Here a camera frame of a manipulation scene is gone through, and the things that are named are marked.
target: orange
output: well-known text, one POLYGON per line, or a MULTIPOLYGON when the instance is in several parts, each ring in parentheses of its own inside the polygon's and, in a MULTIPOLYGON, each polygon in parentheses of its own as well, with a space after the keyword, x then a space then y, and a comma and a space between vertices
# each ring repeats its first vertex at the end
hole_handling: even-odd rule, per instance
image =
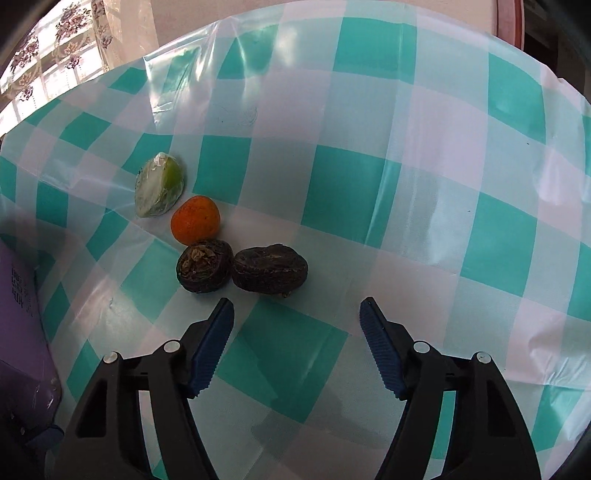
POLYGON ((170 219, 173 236, 183 245, 214 238, 220 229, 220 212, 211 198, 189 198, 170 219))

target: green fruit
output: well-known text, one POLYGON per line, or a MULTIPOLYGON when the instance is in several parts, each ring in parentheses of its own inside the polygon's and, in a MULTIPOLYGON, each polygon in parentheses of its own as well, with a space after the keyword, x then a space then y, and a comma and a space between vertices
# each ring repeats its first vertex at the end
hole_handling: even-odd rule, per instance
POLYGON ((160 152, 150 159, 135 181, 135 213, 153 217, 168 212, 181 196, 183 171, 173 157, 160 152))

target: purple container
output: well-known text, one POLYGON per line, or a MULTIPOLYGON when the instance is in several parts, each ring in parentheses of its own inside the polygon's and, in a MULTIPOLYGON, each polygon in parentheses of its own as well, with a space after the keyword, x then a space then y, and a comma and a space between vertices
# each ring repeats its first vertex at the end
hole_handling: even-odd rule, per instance
POLYGON ((0 241, 0 407, 27 430, 45 428, 60 398, 33 270, 0 241))

